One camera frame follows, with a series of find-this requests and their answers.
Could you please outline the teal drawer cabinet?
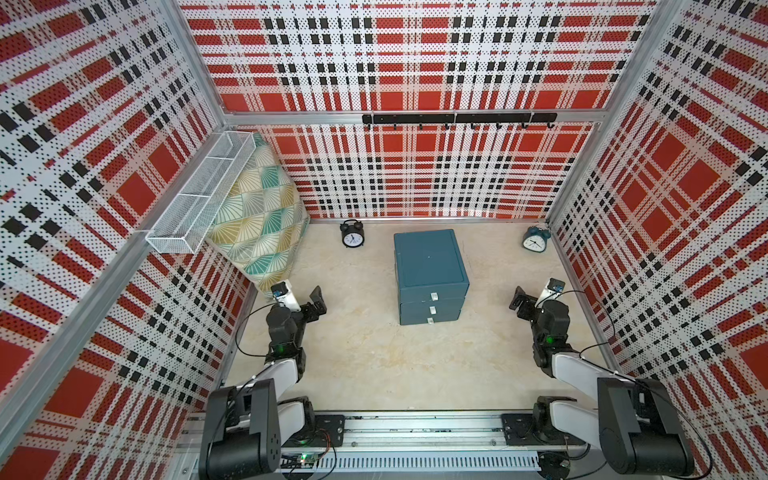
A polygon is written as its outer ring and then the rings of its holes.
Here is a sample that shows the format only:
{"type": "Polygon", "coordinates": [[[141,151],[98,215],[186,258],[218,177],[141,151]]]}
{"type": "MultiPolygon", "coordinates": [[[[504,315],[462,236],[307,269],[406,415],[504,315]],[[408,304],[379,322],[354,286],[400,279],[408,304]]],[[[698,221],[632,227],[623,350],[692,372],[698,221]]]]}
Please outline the teal drawer cabinet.
{"type": "Polygon", "coordinates": [[[395,272],[402,326],[459,319],[470,287],[452,229],[396,233],[395,272]]]}

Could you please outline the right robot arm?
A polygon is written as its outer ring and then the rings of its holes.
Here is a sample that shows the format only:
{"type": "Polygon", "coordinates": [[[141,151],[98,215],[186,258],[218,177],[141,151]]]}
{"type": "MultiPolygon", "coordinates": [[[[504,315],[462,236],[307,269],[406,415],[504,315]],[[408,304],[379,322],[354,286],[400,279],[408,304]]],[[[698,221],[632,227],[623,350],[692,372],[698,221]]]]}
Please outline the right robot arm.
{"type": "Polygon", "coordinates": [[[531,433],[542,441],[559,434],[582,440],[600,450],[618,474],[692,475],[694,455],[664,385],[625,377],[573,349],[569,307],[560,300],[565,293],[564,283],[555,279],[537,297],[517,287],[509,308],[531,327],[536,366],[592,398],[597,407],[583,408],[570,397],[540,396],[531,433]]]}

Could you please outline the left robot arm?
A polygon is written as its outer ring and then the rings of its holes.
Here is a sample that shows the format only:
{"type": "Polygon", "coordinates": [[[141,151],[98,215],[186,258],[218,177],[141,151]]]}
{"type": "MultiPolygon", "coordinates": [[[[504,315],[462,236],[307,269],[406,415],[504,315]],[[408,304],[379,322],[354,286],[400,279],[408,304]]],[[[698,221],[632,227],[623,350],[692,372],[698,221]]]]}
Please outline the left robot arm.
{"type": "Polygon", "coordinates": [[[285,441],[297,433],[314,435],[308,398],[281,397],[301,380],[306,326],[326,314],[327,305],[319,286],[303,305],[287,281],[271,290],[275,302],[266,317],[270,343],[264,367],[244,384],[209,396],[198,462],[201,479],[250,479],[276,472],[285,441]]]}

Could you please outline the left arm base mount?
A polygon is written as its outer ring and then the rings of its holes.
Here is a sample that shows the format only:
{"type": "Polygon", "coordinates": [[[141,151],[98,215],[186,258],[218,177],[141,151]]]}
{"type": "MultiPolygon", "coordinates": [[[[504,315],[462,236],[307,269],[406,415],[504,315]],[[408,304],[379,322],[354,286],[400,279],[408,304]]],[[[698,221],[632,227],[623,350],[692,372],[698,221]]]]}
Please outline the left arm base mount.
{"type": "Polygon", "coordinates": [[[307,396],[278,402],[282,447],[341,447],[345,416],[317,413],[307,396]]]}

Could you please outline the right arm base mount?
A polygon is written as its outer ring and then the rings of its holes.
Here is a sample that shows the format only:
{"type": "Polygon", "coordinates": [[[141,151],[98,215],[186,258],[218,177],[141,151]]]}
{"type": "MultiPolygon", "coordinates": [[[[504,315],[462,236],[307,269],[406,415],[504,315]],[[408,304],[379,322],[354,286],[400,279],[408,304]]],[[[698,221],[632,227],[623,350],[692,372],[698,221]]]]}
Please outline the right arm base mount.
{"type": "Polygon", "coordinates": [[[502,414],[502,433],[506,445],[585,446],[586,443],[580,438],[554,428],[549,407],[555,401],[575,402],[575,399],[566,396],[539,396],[530,412],[502,414]]]}

